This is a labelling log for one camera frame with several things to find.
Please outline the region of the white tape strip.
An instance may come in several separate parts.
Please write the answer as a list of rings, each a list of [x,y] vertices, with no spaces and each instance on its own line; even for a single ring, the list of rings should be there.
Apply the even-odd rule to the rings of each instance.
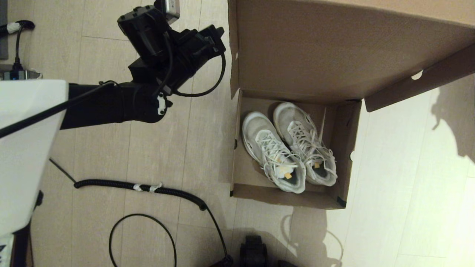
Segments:
[[[159,183],[158,185],[134,184],[132,189],[134,191],[139,191],[139,192],[155,193],[156,190],[161,189],[162,186],[163,186],[163,183]]]

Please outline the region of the grey metal power supply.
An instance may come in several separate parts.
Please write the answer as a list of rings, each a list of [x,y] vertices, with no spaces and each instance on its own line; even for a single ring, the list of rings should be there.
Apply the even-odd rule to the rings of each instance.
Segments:
[[[35,70],[10,70],[0,72],[0,80],[41,79],[42,74]]]

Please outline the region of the dark grey panel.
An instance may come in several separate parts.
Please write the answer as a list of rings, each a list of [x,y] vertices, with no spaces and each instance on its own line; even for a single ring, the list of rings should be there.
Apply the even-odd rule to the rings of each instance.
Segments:
[[[0,0],[0,60],[8,59],[7,0]]]

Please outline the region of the white mesh lace-up sneaker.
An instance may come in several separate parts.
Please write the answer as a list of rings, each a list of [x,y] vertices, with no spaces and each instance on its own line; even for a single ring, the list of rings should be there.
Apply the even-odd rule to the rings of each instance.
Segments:
[[[307,170],[301,157],[284,144],[266,115],[260,112],[247,114],[241,130],[247,153],[269,181],[285,192],[300,194],[305,191]]]
[[[322,141],[310,115],[290,102],[280,103],[273,112],[275,128],[307,171],[307,182],[331,187],[338,179],[336,160]]]

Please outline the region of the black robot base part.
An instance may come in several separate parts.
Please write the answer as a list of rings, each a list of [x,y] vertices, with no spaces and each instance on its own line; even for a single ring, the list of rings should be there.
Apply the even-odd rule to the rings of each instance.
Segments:
[[[248,235],[240,247],[239,267],[268,267],[268,248],[259,235]]]

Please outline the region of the brown cardboard shoe box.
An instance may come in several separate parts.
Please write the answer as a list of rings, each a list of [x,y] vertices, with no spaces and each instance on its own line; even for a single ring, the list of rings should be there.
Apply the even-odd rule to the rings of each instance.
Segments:
[[[475,0],[228,0],[237,96],[230,196],[345,208],[362,108],[370,113],[475,73]],[[308,112],[334,153],[333,186],[287,193],[244,148],[244,118]]]

